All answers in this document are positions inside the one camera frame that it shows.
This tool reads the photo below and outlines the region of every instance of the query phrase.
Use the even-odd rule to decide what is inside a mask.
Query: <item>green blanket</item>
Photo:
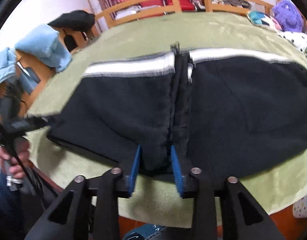
[[[92,61],[169,51],[175,42],[180,42],[181,48],[261,50],[291,58],[307,68],[307,58],[292,44],[274,32],[253,26],[245,17],[222,12],[153,17],[116,26],[74,54],[68,68],[48,82],[30,113],[61,111]],[[54,145],[46,138],[46,131],[28,135],[32,142],[31,160],[61,187],[66,187],[76,175],[90,178],[109,169]],[[307,150],[277,167],[243,178],[242,182],[269,214],[280,211],[307,194]],[[119,199],[119,214],[148,223],[190,227],[192,200],[182,200],[172,183],[140,175],[132,198]]]

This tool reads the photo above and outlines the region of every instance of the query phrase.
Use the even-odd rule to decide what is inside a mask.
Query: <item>metal screw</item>
[[[118,168],[118,167],[112,168],[111,173],[112,174],[119,174],[119,173],[121,173],[121,168]]]
[[[238,179],[237,179],[236,177],[234,177],[234,176],[231,176],[231,177],[228,178],[228,181],[229,181],[230,183],[237,183],[237,182],[238,182]]]
[[[78,175],[77,177],[75,177],[74,181],[77,183],[83,182],[85,180],[85,177],[82,175]]]
[[[200,174],[202,172],[201,168],[191,168],[191,173],[193,174]]]

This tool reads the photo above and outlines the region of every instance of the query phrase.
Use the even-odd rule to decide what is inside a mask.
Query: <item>purple plush toy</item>
[[[273,7],[272,11],[284,32],[302,32],[303,19],[292,2],[282,0]]]

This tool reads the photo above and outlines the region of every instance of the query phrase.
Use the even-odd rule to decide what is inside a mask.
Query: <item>wooden bed frame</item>
[[[112,28],[122,23],[130,22],[136,19],[152,16],[155,14],[161,14],[164,12],[175,12],[175,13],[182,12],[179,0],[172,0],[173,5],[145,9],[136,14],[129,15],[129,16],[120,18],[118,20],[113,20],[111,18],[111,13],[127,8],[131,5],[139,4],[144,1],[148,1],[148,0],[127,0],[127,1],[121,2],[119,4],[116,4],[110,8],[103,10],[99,14],[96,14],[95,19],[98,20],[101,17],[104,17],[107,22],[108,28]],[[206,12],[224,11],[224,12],[231,12],[231,13],[236,13],[236,14],[245,16],[246,13],[250,11],[249,9],[246,9],[246,8],[241,8],[241,7],[231,6],[231,5],[212,4],[211,0],[204,0],[204,1],[205,1]],[[266,3],[262,0],[246,0],[246,1],[254,2],[256,4],[264,6],[264,11],[266,14],[270,14],[271,8],[273,7],[273,5]]]

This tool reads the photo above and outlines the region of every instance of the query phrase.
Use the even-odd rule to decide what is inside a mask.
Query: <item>finger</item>
[[[26,174],[22,172],[18,172],[17,174],[13,175],[15,179],[23,179],[26,176]]]
[[[9,160],[10,155],[4,147],[0,147],[0,159]]]
[[[28,158],[29,158],[29,151],[24,151],[18,154],[18,158],[23,162],[23,164],[25,165],[25,162],[28,162]],[[12,164],[18,164],[18,161],[16,160],[15,157],[11,158],[11,162]]]
[[[19,172],[23,172],[22,170],[22,167],[20,165],[15,165],[15,166],[11,166],[9,168],[9,172],[12,174],[12,175],[15,175]]]
[[[6,169],[4,165],[4,159],[0,158],[0,171],[4,174],[6,174]]]
[[[23,152],[29,149],[29,141],[24,137],[16,138],[15,140],[16,152]]]

